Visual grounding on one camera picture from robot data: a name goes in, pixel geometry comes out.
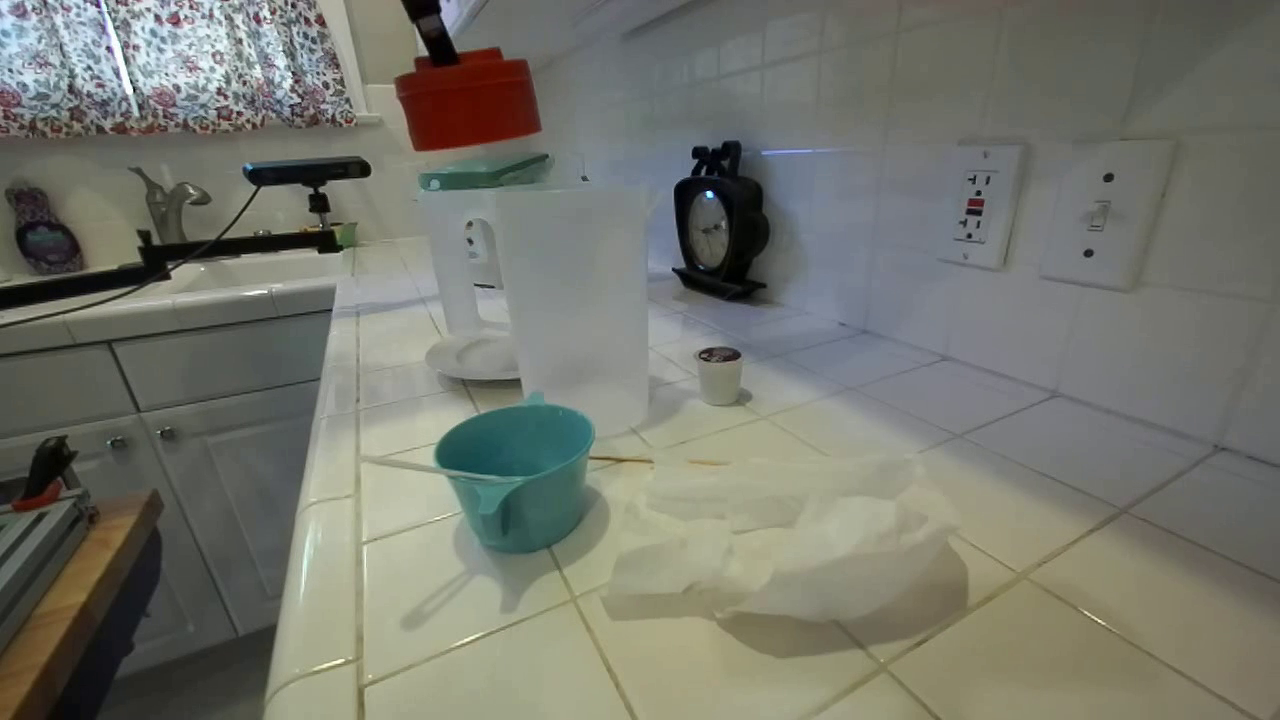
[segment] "white cabinet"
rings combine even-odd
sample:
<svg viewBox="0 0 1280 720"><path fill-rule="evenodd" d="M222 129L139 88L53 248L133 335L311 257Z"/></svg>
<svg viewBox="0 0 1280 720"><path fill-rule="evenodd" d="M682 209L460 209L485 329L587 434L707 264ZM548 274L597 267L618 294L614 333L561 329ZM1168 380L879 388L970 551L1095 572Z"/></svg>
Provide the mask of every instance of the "white cabinet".
<svg viewBox="0 0 1280 720"><path fill-rule="evenodd" d="M175 406L318 380L326 310L116 339L134 406Z"/></svg>
<svg viewBox="0 0 1280 720"><path fill-rule="evenodd" d="M0 434L126 411L126 388L104 342L0 356Z"/></svg>
<svg viewBox="0 0 1280 720"><path fill-rule="evenodd" d="M156 488L164 498L158 588L133 637L134 653L126 656L126 670L231 639L231 620L164 480L146 428L134 416L121 416L61 433L79 450L77 471L94 498L139 497L143 488ZM25 475L43 434L49 433L0 440L0 475Z"/></svg>
<svg viewBox="0 0 1280 720"><path fill-rule="evenodd" d="M237 633L274 622L314 384L143 411Z"/></svg>

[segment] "cabinet door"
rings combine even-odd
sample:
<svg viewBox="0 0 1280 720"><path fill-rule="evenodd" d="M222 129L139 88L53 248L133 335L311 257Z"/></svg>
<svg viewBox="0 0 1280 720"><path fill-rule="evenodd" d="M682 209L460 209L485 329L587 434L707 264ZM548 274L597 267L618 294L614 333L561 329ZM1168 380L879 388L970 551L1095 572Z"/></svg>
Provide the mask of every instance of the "cabinet door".
<svg viewBox="0 0 1280 720"><path fill-rule="evenodd" d="M192 656L207 643L231 639L237 633L231 633L229 608L210 588L202 554L164 480L164 467L146 445L143 422L134 416L123 416L123 420L77 422L61 433L79 450L77 475L83 480L93 498L139 497L143 488L156 488L164 498L158 588L151 594L143 622L133 637L133 656L123 670L151 666L175 656ZM43 433L0 440L0 471L25 475L38 440Z"/></svg>
<svg viewBox="0 0 1280 720"><path fill-rule="evenodd" d="M314 384L146 411L238 633L274 622Z"/></svg>

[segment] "red lid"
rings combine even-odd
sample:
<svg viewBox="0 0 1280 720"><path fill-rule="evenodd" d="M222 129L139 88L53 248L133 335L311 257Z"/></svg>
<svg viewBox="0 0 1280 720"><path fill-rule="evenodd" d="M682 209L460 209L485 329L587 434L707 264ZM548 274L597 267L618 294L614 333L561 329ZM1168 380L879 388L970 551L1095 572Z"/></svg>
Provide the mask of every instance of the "red lid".
<svg viewBox="0 0 1280 720"><path fill-rule="evenodd" d="M417 59L417 70L396 74L396 96L421 151L539 130L533 70L501 49L463 53L442 69Z"/></svg>

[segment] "electrical outlet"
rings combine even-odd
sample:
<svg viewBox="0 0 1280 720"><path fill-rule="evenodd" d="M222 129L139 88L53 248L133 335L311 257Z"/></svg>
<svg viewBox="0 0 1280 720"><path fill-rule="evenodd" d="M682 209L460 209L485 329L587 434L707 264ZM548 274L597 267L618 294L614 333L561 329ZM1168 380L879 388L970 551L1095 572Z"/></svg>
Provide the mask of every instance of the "electrical outlet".
<svg viewBox="0 0 1280 720"><path fill-rule="evenodd" d="M1040 274L1130 287L1171 167L1168 138L1095 144L1063 176Z"/></svg>
<svg viewBox="0 0 1280 720"><path fill-rule="evenodd" d="M943 248L951 264L1004 267L1013 209L1021 188L1021 144L951 149L951 190L943 211Z"/></svg>
<svg viewBox="0 0 1280 720"><path fill-rule="evenodd" d="M469 261L470 285L480 285L480 287L501 287L503 274L501 274L501 267L497 267L497 230L490 230L490 221L487 221L487 214L469 214L469 221L463 221L463 230L460 230L460 243L463 243L463 261Z"/></svg>

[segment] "wall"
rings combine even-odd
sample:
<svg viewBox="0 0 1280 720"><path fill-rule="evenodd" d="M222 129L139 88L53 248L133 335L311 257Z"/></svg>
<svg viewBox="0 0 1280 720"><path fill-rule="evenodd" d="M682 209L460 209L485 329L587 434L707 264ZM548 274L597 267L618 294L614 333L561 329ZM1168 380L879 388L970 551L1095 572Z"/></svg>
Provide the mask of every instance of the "wall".
<svg viewBox="0 0 1280 720"><path fill-rule="evenodd" d="M658 194L739 136L779 304L1280 459L1275 49L1275 0L703 0L556 59L539 104L565 171ZM1176 138L1138 287L1040 280L1055 179L1111 136ZM956 138L1027 144L1004 273L937 261Z"/></svg>

